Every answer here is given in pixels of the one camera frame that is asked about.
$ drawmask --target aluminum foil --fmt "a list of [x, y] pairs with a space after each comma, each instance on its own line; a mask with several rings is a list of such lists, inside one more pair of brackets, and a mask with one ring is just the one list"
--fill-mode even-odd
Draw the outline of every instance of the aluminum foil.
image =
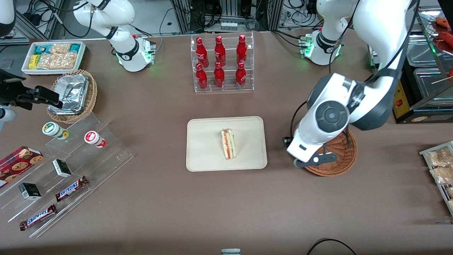
[[55, 92], [63, 102], [63, 108], [49, 106], [51, 113], [57, 115], [78, 115], [83, 112], [83, 105], [87, 96], [89, 78], [83, 74], [62, 76], [57, 80]]

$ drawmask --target beige tray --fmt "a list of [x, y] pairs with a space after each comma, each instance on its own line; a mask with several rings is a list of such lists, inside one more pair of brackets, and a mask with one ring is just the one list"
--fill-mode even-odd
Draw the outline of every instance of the beige tray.
[[[237, 157], [226, 160], [220, 131], [231, 128]], [[189, 171], [262, 169], [267, 165], [263, 119], [258, 116], [193, 119], [187, 124]]]

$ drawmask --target white tray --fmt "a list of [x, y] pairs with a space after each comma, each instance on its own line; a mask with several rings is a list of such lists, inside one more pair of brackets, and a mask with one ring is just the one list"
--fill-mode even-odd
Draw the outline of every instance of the white tray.
[[[80, 44], [79, 51], [77, 53], [76, 62], [72, 69], [52, 69], [52, 70], [45, 70], [45, 69], [29, 69], [28, 65], [30, 63], [30, 58], [35, 52], [37, 46], [47, 45], [47, 44], [54, 44], [54, 43], [64, 43], [64, 44]], [[79, 69], [80, 64], [82, 63], [83, 54], [85, 53], [85, 44], [82, 41], [49, 41], [49, 42], [37, 42], [32, 43], [30, 45], [29, 51], [27, 53], [27, 57], [25, 57], [25, 61], [22, 64], [22, 72], [28, 75], [53, 75], [53, 74], [66, 74], [72, 71], [76, 71]]]
[[[237, 157], [226, 160], [220, 131], [231, 128]], [[262, 169], [267, 165], [263, 119], [258, 116], [193, 119], [187, 124], [189, 171]]]

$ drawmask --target sandwich slice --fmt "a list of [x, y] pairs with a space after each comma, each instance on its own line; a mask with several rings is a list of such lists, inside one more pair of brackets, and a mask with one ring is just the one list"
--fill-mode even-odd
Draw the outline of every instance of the sandwich slice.
[[234, 136], [231, 129], [224, 129], [221, 131], [223, 152], [225, 153], [226, 159], [232, 159], [236, 157], [236, 147], [234, 145]]

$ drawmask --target small bottle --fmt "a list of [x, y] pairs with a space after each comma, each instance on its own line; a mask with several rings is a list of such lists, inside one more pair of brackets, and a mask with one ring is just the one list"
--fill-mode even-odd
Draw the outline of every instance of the small bottle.
[[197, 37], [196, 42], [198, 62], [201, 63], [204, 68], [207, 68], [209, 66], [209, 60], [207, 59], [207, 50], [203, 45], [203, 39], [201, 39], [201, 37]]
[[88, 131], [85, 134], [85, 142], [92, 144], [97, 148], [103, 148], [105, 145], [107, 145], [107, 141], [102, 138], [96, 131]]
[[43, 133], [51, 137], [56, 137], [58, 140], [64, 140], [69, 137], [69, 131], [60, 127], [55, 122], [47, 122], [43, 126]]
[[195, 76], [197, 77], [198, 86], [201, 90], [207, 90], [207, 76], [206, 72], [203, 70], [203, 66], [201, 66], [200, 63], [197, 63], [195, 67], [197, 68]]
[[239, 64], [240, 62], [246, 62], [247, 60], [247, 45], [246, 45], [246, 36], [241, 34], [239, 36], [239, 43], [237, 44], [236, 48], [236, 62]]
[[216, 86], [218, 88], [223, 88], [225, 84], [225, 72], [223, 71], [222, 64], [216, 62], [216, 69], [214, 70], [214, 78], [216, 79]]
[[227, 55], [225, 53], [225, 46], [222, 43], [222, 37], [216, 36], [216, 47], [214, 49], [216, 54], [216, 61], [220, 62], [222, 66], [227, 64]]
[[243, 89], [246, 86], [247, 72], [244, 70], [244, 62], [237, 65], [236, 70], [236, 88]]

